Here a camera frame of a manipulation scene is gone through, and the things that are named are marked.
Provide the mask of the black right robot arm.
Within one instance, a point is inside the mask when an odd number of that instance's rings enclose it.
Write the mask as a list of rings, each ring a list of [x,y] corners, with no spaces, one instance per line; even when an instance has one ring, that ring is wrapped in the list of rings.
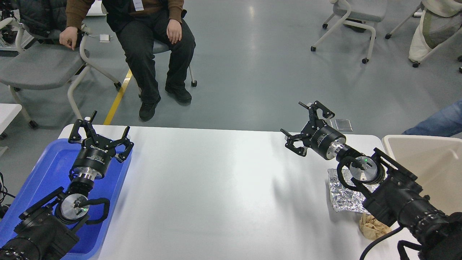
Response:
[[[462,258],[461,213],[446,215],[435,208],[429,196],[420,196],[422,186],[417,176],[378,148],[367,156],[345,142],[346,136],[330,127],[326,119],[335,114],[319,101],[302,104],[309,120],[300,134],[292,135],[284,129],[286,148],[305,156],[310,148],[325,160],[336,159],[337,177],[343,187],[365,196],[362,205],[381,223],[399,227],[372,242],[360,256],[379,242],[407,228],[418,244],[400,240],[397,243],[401,260],[409,259],[406,247],[418,252],[421,260],[460,260]]]

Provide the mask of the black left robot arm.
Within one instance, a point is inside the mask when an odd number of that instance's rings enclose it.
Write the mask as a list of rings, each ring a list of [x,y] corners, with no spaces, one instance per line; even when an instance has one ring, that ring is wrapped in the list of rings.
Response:
[[[1,221],[2,260],[92,255],[107,232],[134,143],[76,120],[68,140],[51,143]]]

